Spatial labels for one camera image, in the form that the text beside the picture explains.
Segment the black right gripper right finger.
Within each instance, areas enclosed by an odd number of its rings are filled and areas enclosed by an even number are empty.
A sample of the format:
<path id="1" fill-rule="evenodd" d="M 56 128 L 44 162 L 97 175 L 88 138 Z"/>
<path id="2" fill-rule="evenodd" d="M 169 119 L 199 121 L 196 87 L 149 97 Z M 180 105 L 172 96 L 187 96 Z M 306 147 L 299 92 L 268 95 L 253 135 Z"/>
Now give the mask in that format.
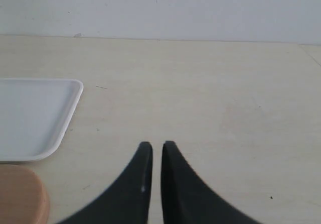
<path id="1" fill-rule="evenodd" d="M 163 145 L 160 185 L 164 223 L 258 223 L 215 193 L 174 141 Z"/>

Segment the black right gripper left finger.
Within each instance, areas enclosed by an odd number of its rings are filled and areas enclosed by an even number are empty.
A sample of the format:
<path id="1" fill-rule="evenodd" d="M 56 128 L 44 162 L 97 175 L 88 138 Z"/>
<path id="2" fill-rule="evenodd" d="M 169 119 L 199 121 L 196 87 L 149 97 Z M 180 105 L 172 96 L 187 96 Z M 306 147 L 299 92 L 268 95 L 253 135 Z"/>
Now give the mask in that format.
<path id="1" fill-rule="evenodd" d="M 153 150 L 141 142 L 123 172 L 94 201 L 61 223 L 148 223 Z"/>

